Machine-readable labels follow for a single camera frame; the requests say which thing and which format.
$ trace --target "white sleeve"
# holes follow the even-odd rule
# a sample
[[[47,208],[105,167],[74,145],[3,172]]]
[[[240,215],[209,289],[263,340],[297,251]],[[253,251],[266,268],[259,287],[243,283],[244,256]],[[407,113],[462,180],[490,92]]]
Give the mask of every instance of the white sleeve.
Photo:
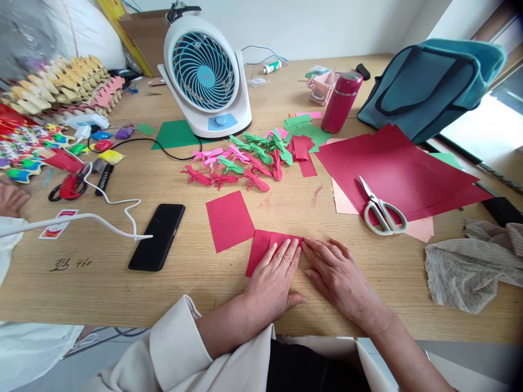
[[[238,385],[265,391],[273,326],[212,361],[194,322],[199,317],[190,297],[183,295],[153,326],[150,337],[135,342],[83,391],[222,391]]]

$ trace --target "thermos lid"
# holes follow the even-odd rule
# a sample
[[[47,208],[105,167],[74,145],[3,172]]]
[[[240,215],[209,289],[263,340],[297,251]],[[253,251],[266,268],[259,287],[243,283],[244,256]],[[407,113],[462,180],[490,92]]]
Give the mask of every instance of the thermos lid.
[[[356,94],[360,89],[363,77],[358,72],[345,72],[342,74],[336,82],[335,90],[339,94]]]

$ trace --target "hand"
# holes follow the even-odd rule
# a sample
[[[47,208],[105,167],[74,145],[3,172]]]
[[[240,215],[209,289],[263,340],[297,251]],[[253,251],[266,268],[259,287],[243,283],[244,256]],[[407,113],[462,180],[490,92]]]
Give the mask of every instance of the hand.
[[[0,181],[0,216],[19,218],[20,210],[30,196],[15,185]]]
[[[243,294],[256,324],[265,328],[277,320],[285,311],[307,299],[299,293],[289,293],[290,283],[300,262],[301,248],[298,240],[286,239],[276,252],[277,244],[271,245],[260,264],[254,270]]]
[[[305,274],[327,301],[369,336],[388,328],[395,314],[368,284],[348,247],[306,237],[302,246],[314,266]]]

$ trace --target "red thermos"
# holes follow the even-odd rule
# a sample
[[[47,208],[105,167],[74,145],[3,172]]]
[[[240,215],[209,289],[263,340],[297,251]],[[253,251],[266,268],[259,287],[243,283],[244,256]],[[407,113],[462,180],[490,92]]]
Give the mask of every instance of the red thermos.
[[[342,129],[362,82],[363,77],[358,72],[346,72],[338,78],[325,110],[321,129],[328,133],[336,133]]]

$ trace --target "black pants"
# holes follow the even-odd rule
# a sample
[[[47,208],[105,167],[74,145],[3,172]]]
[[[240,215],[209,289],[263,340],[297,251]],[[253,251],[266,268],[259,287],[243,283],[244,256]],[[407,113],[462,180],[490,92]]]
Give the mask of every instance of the black pants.
[[[370,392],[365,375],[310,348],[271,340],[267,392]]]

